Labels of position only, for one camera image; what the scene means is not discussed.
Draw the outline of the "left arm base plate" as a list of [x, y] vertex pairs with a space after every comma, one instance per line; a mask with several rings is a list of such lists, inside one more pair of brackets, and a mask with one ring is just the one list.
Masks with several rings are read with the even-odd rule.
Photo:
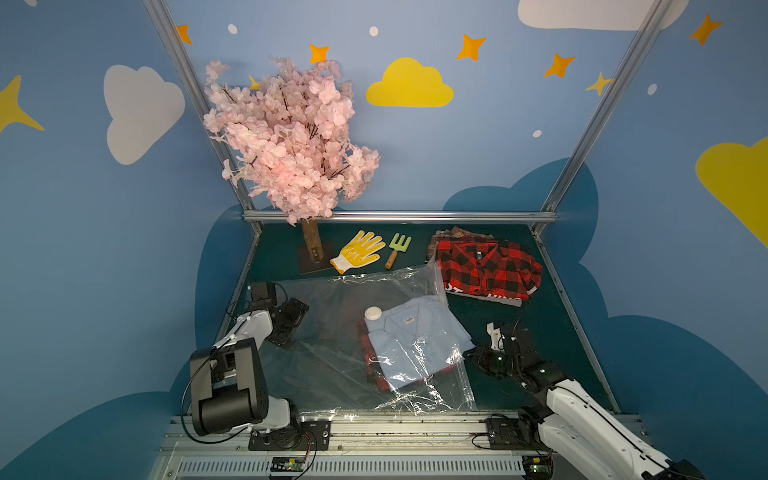
[[288, 426], [269, 433], [252, 433], [249, 451], [327, 451], [332, 422], [329, 420], [302, 421], [298, 426]]

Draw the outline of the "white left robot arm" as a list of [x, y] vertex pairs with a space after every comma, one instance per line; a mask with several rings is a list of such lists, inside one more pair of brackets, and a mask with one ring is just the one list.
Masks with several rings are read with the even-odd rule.
[[209, 435], [231, 439], [247, 430], [258, 436], [301, 435], [293, 401], [268, 392], [260, 350], [266, 342], [290, 346], [309, 307], [273, 282], [251, 284], [247, 293], [246, 311], [229, 331], [190, 357], [180, 409], [191, 415], [192, 426], [183, 430], [196, 443], [212, 445]]

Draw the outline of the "clear plastic vacuum bag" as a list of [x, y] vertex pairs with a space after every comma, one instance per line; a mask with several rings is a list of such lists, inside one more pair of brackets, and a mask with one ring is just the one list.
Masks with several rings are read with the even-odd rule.
[[389, 393], [366, 378], [357, 322], [370, 306], [387, 310], [424, 295], [436, 295], [448, 306], [435, 264], [284, 285], [309, 311], [288, 348], [267, 342], [260, 350], [271, 395], [292, 400], [302, 413], [425, 415], [475, 409], [464, 358], [449, 375]]

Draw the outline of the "black white checkered shirt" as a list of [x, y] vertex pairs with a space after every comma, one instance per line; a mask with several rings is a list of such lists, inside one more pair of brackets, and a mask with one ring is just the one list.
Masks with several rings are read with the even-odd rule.
[[459, 288], [456, 288], [448, 283], [445, 284], [445, 292], [448, 294], [457, 295], [461, 297], [487, 301], [492, 303], [498, 303], [498, 304], [513, 306], [513, 307], [521, 307], [523, 304], [523, 301], [520, 298], [509, 298], [509, 297], [491, 295], [491, 294], [471, 294]]

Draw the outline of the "red plaid shirt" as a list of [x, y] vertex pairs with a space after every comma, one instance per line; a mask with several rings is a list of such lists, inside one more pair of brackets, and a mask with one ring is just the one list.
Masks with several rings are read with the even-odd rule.
[[447, 230], [436, 231], [432, 239], [437, 241], [441, 239], [484, 241], [484, 240], [494, 240], [495, 237], [493, 235], [471, 232], [461, 227], [454, 226]]

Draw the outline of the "red black checkered cloth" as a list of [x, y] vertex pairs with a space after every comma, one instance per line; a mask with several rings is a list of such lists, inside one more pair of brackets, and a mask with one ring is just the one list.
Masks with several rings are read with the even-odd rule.
[[435, 254], [444, 288], [525, 301], [541, 286], [543, 266], [513, 242], [440, 240]]

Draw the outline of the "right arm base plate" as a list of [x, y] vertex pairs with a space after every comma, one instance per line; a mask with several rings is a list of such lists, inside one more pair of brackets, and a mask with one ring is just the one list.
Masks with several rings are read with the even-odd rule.
[[485, 419], [485, 424], [489, 446], [492, 450], [551, 451], [539, 433], [541, 423], [534, 419], [492, 415]]

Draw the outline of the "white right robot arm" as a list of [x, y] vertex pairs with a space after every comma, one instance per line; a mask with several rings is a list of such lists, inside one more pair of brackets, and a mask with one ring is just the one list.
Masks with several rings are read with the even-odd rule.
[[510, 378], [536, 403], [514, 418], [492, 413], [485, 420], [491, 450], [531, 450], [525, 479], [551, 479], [556, 453], [587, 479], [702, 479], [687, 460], [673, 461], [642, 440], [594, 400], [558, 363], [543, 359], [530, 330], [490, 323], [489, 346], [464, 359], [497, 379]]

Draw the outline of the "light blue shirt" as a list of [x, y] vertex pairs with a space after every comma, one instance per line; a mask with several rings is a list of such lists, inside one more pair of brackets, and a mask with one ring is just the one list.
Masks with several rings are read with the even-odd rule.
[[474, 343], [442, 298], [424, 295], [383, 310], [367, 322], [371, 344], [393, 390], [457, 365]]

